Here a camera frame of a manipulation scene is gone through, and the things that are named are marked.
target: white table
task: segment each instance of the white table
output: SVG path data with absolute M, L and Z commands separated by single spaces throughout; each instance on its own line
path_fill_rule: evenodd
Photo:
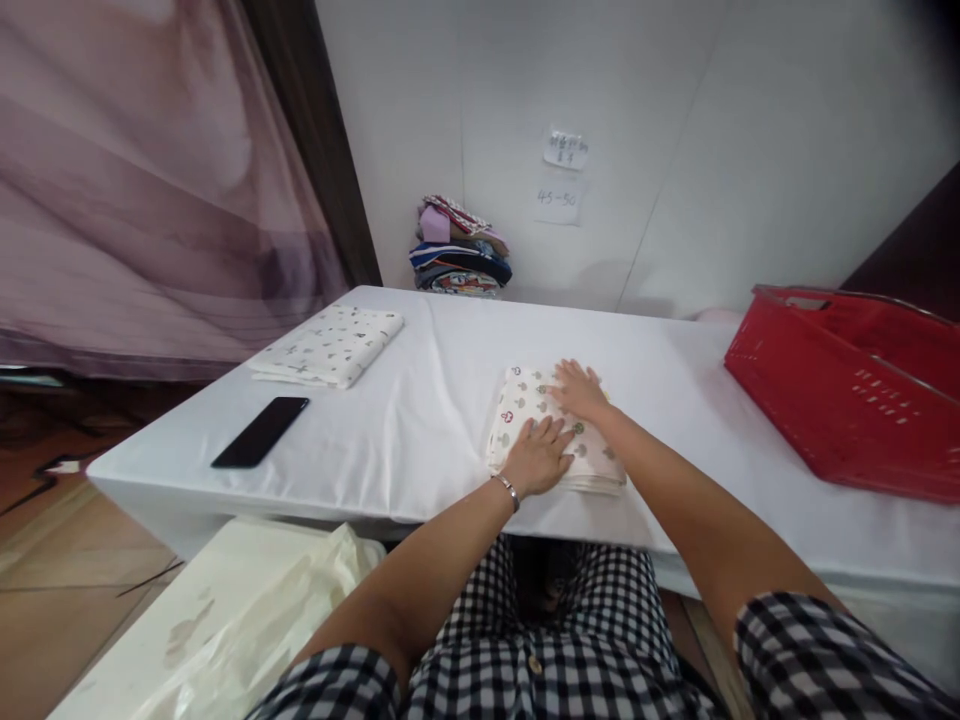
M 90 478 L 187 558 L 238 514 L 362 520 L 362 533 L 386 532 L 430 519 L 486 476 L 481 451 L 506 367 L 576 357 L 841 596 L 960 612 L 960 509 L 815 478 L 724 369 L 735 327 L 372 287 L 341 302 L 406 320 L 350 390 L 254 382 L 238 367 L 98 459 Z M 212 469 L 278 395 L 311 403 L 267 459 Z M 530 499 L 507 530 L 647 547 L 661 585 L 695 593 L 632 488 L 619 499 Z

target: folded clothes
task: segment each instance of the folded clothes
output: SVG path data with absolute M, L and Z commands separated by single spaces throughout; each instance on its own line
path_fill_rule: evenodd
M 500 257 L 509 257 L 510 249 L 507 247 L 507 241 L 504 240 L 503 236 L 500 235 L 493 228 L 487 228 L 486 230 L 481 230 L 480 232 L 465 233 L 460 228 L 455 225 L 450 226 L 450 242 L 456 244 L 460 240 L 486 240 L 493 246 L 493 249 L 497 251 Z
M 422 242 L 417 245 L 413 250 L 407 253 L 407 257 L 410 258 L 410 262 L 414 261 L 414 258 L 423 258 L 431 255 L 439 255 L 440 253 L 452 252 L 452 253 L 465 253 L 467 255 L 480 255 L 480 251 L 471 247 L 471 245 L 431 245 L 426 242 Z
M 500 285 L 506 285 L 513 277 L 507 261 L 493 252 L 486 241 L 474 241 L 471 244 L 474 247 L 420 243 L 409 253 L 410 264 L 415 270 L 419 270 L 431 263 L 443 262 L 461 270 L 473 270 L 489 275 Z
M 346 389 L 402 328 L 398 313 L 334 304 L 246 364 L 254 380 Z
M 414 274 L 414 282 L 418 288 L 423 290 L 428 287 L 434 278 L 446 275 L 451 272 L 462 272 L 461 268 L 454 268 L 445 263 L 432 262 L 429 265 L 423 265 L 417 268 Z
M 500 285 L 489 275 L 469 271 L 450 271 L 435 277 L 426 289 L 449 295 L 495 298 Z
M 423 198 L 423 202 L 428 206 L 435 207 L 437 212 L 446 215 L 450 218 L 451 223 L 466 233 L 475 234 L 490 227 L 490 223 L 486 220 L 468 213 L 460 205 L 443 195 L 427 195 Z
M 420 213 L 420 231 L 425 243 L 446 245 L 450 242 L 450 218 L 433 205 L 427 205 Z
M 434 262 L 446 263 L 462 270 L 473 270 L 489 275 L 501 286 L 506 285 L 513 277 L 513 271 L 505 261 L 496 260 L 486 255 L 442 253 L 434 258 Z
M 506 371 L 487 441 L 487 465 L 494 472 L 503 468 L 507 454 L 528 418 L 539 422 L 547 415 L 562 417 L 566 420 L 564 429 L 572 429 L 576 435 L 566 449 L 574 456 L 573 464 L 557 487 L 620 495 L 627 484 L 623 465 L 593 425 L 560 410 L 547 393 L 547 385 L 555 381 L 552 374 L 539 370 L 514 367 Z

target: bracelet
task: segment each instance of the bracelet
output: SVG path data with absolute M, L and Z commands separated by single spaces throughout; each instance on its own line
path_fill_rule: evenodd
M 507 480 L 500 473 L 494 473 L 493 477 L 503 483 L 503 486 L 510 491 L 510 497 L 513 498 L 513 512 L 516 513 L 520 509 L 520 496 L 517 494 L 517 489 L 513 486 L 509 480 Z

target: purple curtain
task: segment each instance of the purple curtain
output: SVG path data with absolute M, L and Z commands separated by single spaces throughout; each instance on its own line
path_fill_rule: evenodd
M 210 379 L 346 292 L 238 4 L 0 21 L 0 363 Z

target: smartphone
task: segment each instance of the smartphone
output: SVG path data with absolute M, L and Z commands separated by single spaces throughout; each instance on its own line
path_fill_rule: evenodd
M 310 401 L 307 398 L 274 398 L 253 422 L 213 461 L 212 467 L 252 468 L 277 444 Z

